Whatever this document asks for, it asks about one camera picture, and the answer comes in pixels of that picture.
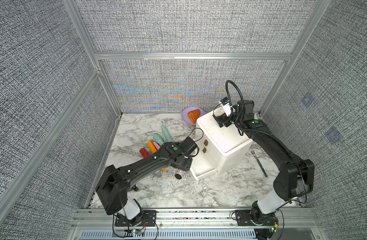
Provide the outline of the white bottom drawer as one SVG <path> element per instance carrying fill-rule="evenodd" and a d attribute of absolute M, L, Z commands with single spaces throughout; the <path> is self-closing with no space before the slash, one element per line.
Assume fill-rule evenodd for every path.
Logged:
<path fill-rule="evenodd" d="M 196 157 L 192 158 L 189 173 L 193 181 L 198 184 L 200 180 L 216 174 L 217 170 L 213 167 L 205 154 L 200 151 Z"/>

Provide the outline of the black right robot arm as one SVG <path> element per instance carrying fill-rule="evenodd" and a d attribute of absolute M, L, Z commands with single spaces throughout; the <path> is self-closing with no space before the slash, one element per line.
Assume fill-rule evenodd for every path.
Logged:
<path fill-rule="evenodd" d="M 240 135 L 246 135 L 257 143 L 273 160 L 279 173 L 273 181 L 273 190 L 252 204 L 250 219 L 262 225 L 275 216 L 275 212 L 291 201 L 306 198 L 314 184 L 314 163 L 302 159 L 270 131 L 267 124 L 256 119 L 253 101 L 238 101 L 232 106 L 228 98 L 219 102 L 224 113 L 214 116 L 219 127 L 235 125 Z"/>

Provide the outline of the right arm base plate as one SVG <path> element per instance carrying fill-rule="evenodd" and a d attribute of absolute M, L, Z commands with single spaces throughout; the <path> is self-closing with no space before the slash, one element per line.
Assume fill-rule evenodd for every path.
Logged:
<path fill-rule="evenodd" d="M 234 211 L 238 226 L 275 226 L 278 218 L 274 213 L 265 215 L 259 210 L 236 210 Z"/>

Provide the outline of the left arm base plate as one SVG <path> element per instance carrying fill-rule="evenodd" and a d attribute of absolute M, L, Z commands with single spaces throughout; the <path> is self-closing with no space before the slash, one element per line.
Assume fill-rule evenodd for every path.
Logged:
<path fill-rule="evenodd" d="M 135 216 L 125 215 L 123 210 L 115 214 L 115 227 L 154 227 L 157 219 L 157 211 L 141 210 Z"/>

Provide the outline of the teal toy microphone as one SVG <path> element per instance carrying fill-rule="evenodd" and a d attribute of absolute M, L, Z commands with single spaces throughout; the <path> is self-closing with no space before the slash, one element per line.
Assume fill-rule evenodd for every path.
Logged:
<path fill-rule="evenodd" d="M 173 138 L 170 134 L 170 132 L 168 131 L 168 129 L 165 127 L 165 126 L 162 126 L 162 131 L 163 131 L 163 134 L 167 140 L 167 142 L 173 142 Z"/>
<path fill-rule="evenodd" d="M 163 140 L 163 138 L 160 135 L 158 135 L 158 134 L 154 134 L 153 138 L 154 138 L 154 141 L 157 144 L 159 144 L 160 146 L 162 146 L 165 143 L 165 141 Z"/>

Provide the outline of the white plastic drawer cabinet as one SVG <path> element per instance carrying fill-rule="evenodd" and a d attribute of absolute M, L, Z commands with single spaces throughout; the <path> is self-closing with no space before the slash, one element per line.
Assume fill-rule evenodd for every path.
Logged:
<path fill-rule="evenodd" d="M 247 154 L 253 140 L 246 135 L 241 136 L 234 124 L 220 128 L 213 116 L 221 116 L 222 108 L 200 117 L 196 121 L 195 140 L 199 153 L 206 148 L 205 156 L 216 168 L 218 175 L 237 167 Z"/>

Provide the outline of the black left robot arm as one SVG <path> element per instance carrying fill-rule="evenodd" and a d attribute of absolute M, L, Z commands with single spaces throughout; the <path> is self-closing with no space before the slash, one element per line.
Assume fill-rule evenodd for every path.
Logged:
<path fill-rule="evenodd" d="M 129 221 L 138 218 L 142 209 L 135 201 L 129 200 L 128 191 L 139 181 L 163 168 L 189 171 L 198 152 L 196 142 L 187 137 L 181 142 L 164 143 L 154 154 L 127 166 L 106 167 L 95 189 L 106 214 L 110 216 L 120 213 Z"/>

